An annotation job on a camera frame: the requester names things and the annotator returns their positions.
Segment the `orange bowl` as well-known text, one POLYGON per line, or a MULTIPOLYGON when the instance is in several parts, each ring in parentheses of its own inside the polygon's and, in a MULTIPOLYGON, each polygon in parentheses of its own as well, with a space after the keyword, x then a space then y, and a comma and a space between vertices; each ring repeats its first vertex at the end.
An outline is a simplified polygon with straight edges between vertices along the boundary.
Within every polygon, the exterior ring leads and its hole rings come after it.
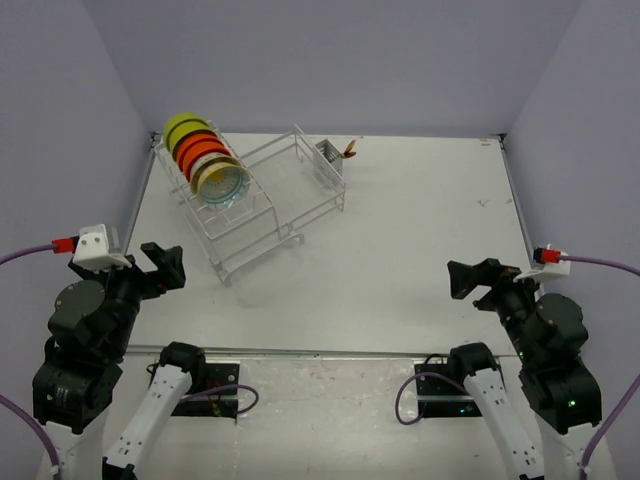
POLYGON ((231 152, 218 142, 202 140, 189 146, 183 158, 183 174, 188 182, 192 179, 192 168, 196 161, 207 154, 222 154, 231 156, 231 152))
POLYGON ((181 140, 181 143, 178 145, 178 148, 176 150, 176 162, 181 165, 184 161, 186 152, 191 147, 202 143, 204 143, 205 145, 213 144, 214 146, 219 147, 224 146, 224 144, 214 133, 205 131, 192 132, 191 134, 185 136, 181 140))

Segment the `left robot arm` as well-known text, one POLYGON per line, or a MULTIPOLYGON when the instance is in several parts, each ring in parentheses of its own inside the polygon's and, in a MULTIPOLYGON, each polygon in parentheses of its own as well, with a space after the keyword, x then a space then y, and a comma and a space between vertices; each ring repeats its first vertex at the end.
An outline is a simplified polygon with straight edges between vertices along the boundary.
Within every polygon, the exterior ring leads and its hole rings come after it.
POLYGON ((176 406, 207 383, 203 350, 170 343, 134 417, 104 449, 104 427, 141 304, 186 284, 182 247, 148 242, 140 249, 154 270, 143 271, 131 255, 107 256, 104 250, 68 263, 80 279, 56 298, 45 360, 32 381, 33 415, 53 445, 59 479, 141 478, 176 406))

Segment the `green bowl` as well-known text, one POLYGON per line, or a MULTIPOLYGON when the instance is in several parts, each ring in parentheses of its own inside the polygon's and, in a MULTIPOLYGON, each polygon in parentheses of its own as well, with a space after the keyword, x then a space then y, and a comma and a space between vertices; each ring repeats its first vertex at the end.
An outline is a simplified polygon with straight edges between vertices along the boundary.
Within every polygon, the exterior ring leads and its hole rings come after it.
POLYGON ((201 116, 193 112, 181 112, 181 113, 175 114, 165 123, 164 129, 163 129, 164 143, 165 144, 168 143, 168 138, 171 132, 177 126, 183 124, 184 122, 189 122, 189 121, 195 121, 196 123, 199 123, 204 127, 209 126, 209 123, 205 119, 203 119, 201 116))
POLYGON ((166 146, 174 154, 180 144, 190 135, 197 133, 212 133, 213 130, 206 122, 199 120, 185 120, 176 124, 169 132, 166 146))

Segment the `blue yellow patterned bowl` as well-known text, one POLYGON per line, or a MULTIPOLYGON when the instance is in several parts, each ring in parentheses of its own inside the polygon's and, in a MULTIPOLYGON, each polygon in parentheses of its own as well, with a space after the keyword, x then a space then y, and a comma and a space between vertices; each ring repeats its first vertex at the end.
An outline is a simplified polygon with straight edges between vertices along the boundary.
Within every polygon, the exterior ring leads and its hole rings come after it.
POLYGON ((214 211, 224 210, 242 200, 250 184, 248 171, 236 164, 218 162, 207 166, 197 182, 197 198, 214 211))

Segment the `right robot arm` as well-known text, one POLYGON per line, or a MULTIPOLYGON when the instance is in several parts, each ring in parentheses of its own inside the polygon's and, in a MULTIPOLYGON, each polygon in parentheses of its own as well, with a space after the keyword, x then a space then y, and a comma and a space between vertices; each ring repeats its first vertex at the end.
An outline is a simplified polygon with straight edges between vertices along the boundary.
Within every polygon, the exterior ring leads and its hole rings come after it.
POLYGON ((488 258, 476 265, 447 263, 451 297, 465 298, 478 286, 489 291, 473 302, 495 312, 522 368, 522 390, 536 419, 574 451, 563 462, 567 479, 585 479, 597 427, 602 421, 601 391, 580 353, 588 339, 580 306, 561 294, 539 295, 540 283, 559 272, 547 266, 523 272, 488 258))

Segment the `floral leaf patterned bowl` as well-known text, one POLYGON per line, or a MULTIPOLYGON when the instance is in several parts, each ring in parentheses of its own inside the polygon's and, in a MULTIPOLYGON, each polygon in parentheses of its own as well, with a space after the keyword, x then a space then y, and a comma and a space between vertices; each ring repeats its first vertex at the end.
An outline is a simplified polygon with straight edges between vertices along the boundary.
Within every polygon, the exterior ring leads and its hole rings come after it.
POLYGON ((238 189, 240 169, 241 164, 231 156, 206 154, 191 168, 192 193, 202 203, 226 201, 238 189))

